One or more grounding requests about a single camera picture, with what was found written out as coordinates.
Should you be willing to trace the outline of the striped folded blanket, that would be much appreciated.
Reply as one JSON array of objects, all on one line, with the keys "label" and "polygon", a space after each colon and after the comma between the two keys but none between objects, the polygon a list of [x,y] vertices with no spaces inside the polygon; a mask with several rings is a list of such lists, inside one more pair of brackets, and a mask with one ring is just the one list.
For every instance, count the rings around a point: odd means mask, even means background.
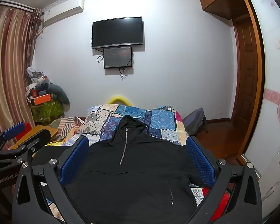
[{"label": "striped folded blanket", "polygon": [[61,117],[55,119],[51,124],[48,125],[48,127],[57,130],[57,134],[53,137],[53,141],[65,142],[74,136],[83,123],[84,121],[77,116]]}]

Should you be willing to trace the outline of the green patterned storage bag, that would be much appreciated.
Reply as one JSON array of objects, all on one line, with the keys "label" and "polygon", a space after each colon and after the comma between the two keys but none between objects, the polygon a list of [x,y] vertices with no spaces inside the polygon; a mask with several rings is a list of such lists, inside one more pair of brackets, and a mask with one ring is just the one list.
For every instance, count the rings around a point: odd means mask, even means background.
[{"label": "green patterned storage bag", "polygon": [[31,106],[31,111],[36,123],[51,122],[64,114],[62,102],[58,99]]}]

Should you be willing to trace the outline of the orange shoe box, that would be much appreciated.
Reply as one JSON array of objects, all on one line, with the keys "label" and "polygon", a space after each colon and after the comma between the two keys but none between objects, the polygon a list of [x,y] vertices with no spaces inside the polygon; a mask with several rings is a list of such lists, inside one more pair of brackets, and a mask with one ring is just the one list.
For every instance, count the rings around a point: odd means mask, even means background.
[{"label": "orange shoe box", "polygon": [[40,105],[40,104],[51,101],[51,95],[46,94],[46,95],[38,96],[35,98],[31,98],[30,101],[33,106]]}]

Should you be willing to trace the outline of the dark grey stuffed cushion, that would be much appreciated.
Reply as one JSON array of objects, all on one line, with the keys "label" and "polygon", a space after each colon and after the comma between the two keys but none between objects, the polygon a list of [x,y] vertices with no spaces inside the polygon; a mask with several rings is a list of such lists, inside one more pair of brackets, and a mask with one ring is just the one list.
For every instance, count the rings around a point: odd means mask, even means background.
[{"label": "dark grey stuffed cushion", "polygon": [[49,84],[47,89],[46,89],[46,92],[48,94],[53,94],[53,95],[56,95],[57,98],[65,105],[69,105],[70,101],[69,101],[69,98],[67,97],[66,93],[64,92],[64,90],[56,85],[56,84]]}]

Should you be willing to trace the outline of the grey purple backpack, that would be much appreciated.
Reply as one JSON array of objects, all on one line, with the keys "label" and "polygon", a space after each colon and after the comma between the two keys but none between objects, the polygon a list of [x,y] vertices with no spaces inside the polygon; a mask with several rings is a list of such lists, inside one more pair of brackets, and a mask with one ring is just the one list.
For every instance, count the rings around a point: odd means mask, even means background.
[{"label": "grey purple backpack", "polygon": [[183,119],[183,124],[188,135],[195,135],[206,124],[203,108],[198,108]]}]

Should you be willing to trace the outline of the white appliance with stickers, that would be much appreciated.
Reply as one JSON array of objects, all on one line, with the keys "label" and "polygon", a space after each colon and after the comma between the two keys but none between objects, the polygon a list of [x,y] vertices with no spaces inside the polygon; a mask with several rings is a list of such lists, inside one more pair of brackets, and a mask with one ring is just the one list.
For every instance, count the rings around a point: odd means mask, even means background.
[{"label": "white appliance with stickers", "polygon": [[261,176],[259,187],[262,197],[262,218],[266,218],[280,204],[280,147]]}]

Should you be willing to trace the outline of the yellow curved tube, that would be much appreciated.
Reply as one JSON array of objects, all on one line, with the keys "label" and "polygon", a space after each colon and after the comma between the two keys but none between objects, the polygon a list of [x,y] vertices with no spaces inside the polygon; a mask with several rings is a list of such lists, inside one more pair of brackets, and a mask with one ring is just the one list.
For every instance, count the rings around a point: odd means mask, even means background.
[{"label": "yellow curved tube", "polygon": [[132,106],[129,100],[123,96],[113,96],[110,100],[108,100],[107,104],[122,104],[125,106]]}]

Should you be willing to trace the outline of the white sliding wardrobe door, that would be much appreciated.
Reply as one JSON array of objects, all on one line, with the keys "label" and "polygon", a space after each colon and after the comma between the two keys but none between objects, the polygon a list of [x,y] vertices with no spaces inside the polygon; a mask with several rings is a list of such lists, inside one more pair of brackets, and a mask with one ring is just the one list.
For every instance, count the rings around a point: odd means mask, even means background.
[{"label": "white sliding wardrobe door", "polygon": [[265,88],[259,119],[245,157],[263,175],[280,146],[280,7],[275,0],[250,0],[264,45]]}]

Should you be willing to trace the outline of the red striped curtain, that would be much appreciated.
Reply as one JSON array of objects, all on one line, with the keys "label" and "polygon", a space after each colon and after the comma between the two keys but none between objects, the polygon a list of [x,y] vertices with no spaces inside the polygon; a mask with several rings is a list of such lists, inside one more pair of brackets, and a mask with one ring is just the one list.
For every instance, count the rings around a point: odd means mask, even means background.
[{"label": "red striped curtain", "polygon": [[25,88],[41,22],[40,9],[0,5],[0,131],[19,122],[34,125]]}]

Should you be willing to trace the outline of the brown wooden door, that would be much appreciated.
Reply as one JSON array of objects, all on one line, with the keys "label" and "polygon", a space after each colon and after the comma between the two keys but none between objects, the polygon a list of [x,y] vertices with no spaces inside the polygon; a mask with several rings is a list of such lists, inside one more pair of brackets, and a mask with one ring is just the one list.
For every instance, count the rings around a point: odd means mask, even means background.
[{"label": "brown wooden door", "polygon": [[233,20],[237,46],[237,86],[232,124],[238,137],[238,155],[251,123],[257,89],[257,50],[252,20],[248,14]]}]

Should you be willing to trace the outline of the small black wall monitor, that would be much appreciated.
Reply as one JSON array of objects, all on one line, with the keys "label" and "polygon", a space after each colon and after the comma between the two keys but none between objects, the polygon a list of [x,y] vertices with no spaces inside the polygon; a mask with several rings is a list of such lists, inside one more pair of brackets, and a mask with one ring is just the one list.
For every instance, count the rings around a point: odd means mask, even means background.
[{"label": "small black wall monitor", "polygon": [[117,46],[104,49],[104,69],[128,68],[133,64],[131,46]]}]

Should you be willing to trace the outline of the large black wall television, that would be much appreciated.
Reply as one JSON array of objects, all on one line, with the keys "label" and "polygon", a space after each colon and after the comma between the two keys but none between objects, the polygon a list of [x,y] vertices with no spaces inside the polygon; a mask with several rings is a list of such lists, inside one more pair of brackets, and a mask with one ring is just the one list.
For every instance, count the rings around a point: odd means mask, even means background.
[{"label": "large black wall television", "polygon": [[143,44],[143,17],[115,18],[92,23],[93,49]]}]

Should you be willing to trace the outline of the white wall air conditioner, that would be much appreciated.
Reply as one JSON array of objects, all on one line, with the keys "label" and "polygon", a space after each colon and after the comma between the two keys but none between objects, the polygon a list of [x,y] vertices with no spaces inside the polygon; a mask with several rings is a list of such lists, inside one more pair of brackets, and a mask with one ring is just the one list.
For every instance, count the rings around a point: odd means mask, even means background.
[{"label": "white wall air conditioner", "polygon": [[44,26],[50,26],[84,11],[84,0],[67,0],[44,12]]}]

